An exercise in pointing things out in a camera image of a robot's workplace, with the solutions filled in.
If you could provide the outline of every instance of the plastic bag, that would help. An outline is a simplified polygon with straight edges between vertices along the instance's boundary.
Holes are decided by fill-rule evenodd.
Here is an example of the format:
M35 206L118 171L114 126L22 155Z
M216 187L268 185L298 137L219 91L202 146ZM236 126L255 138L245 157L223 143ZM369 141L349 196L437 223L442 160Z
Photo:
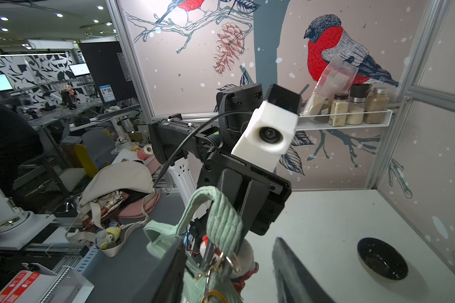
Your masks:
M334 94L345 93L349 90L358 70L358 67L342 61L339 57L333 58L320 76L317 85L313 89L312 96L310 96L300 115L312 116L320 114L322 105L332 100Z

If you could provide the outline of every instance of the red bird illustration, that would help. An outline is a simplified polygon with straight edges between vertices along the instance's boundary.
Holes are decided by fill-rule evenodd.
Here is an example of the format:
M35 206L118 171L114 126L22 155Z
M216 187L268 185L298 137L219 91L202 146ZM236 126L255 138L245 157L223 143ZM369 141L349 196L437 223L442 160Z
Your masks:
M309 40L309 73L315 81L320 79L328 63L339 56L359 68L353 83L388 83L398 86L391 74L381 68L369 55L364 45L352 40L342 27L336 15L323 15L316 18L305 31Z
M168 14L170 14L171 11L173 11L176 7L183 9L187 13L187 25L188 23L192 23L189 21L189 12L200 9L204 13L204 19L206 18L206 14L208 12L211 12L211 10L203 10L200 6L204 3L204 0L173 0L170 2L170 4L167 7L167 11L165 14L163 14L160 19L157 20L155 23L160 23L164 20L165 17L167 17Z

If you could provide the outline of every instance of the beige handbag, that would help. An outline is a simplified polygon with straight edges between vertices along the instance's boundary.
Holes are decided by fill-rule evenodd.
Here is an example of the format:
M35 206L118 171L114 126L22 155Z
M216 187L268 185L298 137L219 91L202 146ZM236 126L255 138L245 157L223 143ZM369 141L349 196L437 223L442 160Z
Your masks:
M100 229L104 229L101 225L101 207L103 205L91 201L120 189L131 189L134 191L149 193L149 195L144 198L148 201L154 196L153 180L150 171L143 164L134 161L112 164L100 170L83 191L82 197L78 203L78 216L74 220L73 224L82 222L89 218L88 212L91 211L91 217L95 226ZM143 207L141 211L145 215L145 219L143 221L120 226L122 234L124 235L122 243L118 246L101 251L109 257L117 255L129 235L137 227L144 226L148 222L148 215ZM96 234L83 231L75 233L70 237L66 234L66 238L70 243L76 243L78 240L94 242L96 240Z

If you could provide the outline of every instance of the bag handle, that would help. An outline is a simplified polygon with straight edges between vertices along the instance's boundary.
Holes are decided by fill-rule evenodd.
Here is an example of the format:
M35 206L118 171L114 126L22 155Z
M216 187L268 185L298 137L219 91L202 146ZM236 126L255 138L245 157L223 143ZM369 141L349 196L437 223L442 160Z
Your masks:
M224 254L231 256L238 245L243 223L229 200L214 186L203 186L192 194L189 204L177 225L173 226L151 220L144 228L146 236L150 239L149 245L155 246L158 242L156 240L160 235L176 237L182 234L195 211L207 201L212 201L207 220L207 237Z
M105 255L107 255L110 258L116 256L120 252L121 248L123 247L123 245L127 241L128 237L131 235L131 233L133 233L133 231L135 229L137 229L138 227L145 226L145 224L148 222L148 214L144 210L145 201L149 201L154 196L155 196L155 193L151 193L151 194L146 195L143 198L143 201L141 203L140 207L141 207L142 214L145 215L145 219L142 220L142 221L121 225L120 228L121 228L122 231L124 229L126 229L125 238L123 239L123 241L119 245L117 245L115 247L112 247L112 248L109 248L109 249L101 249L101 251L104 252ZM104 227L101 225L101 207L99 206L98 203L94 203L94 202L90 202L90 203L88 203L88 205L91 208L91 215L92 215L93 223L95 224L96 227L98 227L100 229L104 229ZM74 220L73 224L76 223L77 221L80 221L81 217L82 217L82 215L79 214L76 217L76 219ZM76 234L68 237L67 236L67 232L66 232L66 239L68 239L69 242L77 242L79 240L87 240L87 241L90 241L92 243L95 243L95 241L96 241L96 233L82 231L82 232L76 233Z

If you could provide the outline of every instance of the black bowl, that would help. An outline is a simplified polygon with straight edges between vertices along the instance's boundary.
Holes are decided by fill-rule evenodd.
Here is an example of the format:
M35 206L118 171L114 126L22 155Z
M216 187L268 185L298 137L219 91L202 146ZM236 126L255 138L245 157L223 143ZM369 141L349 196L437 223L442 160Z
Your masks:
M403 280L408 275L408 265L401 254L388 243L374 238L364 238L357 243L362 261L377 274Z

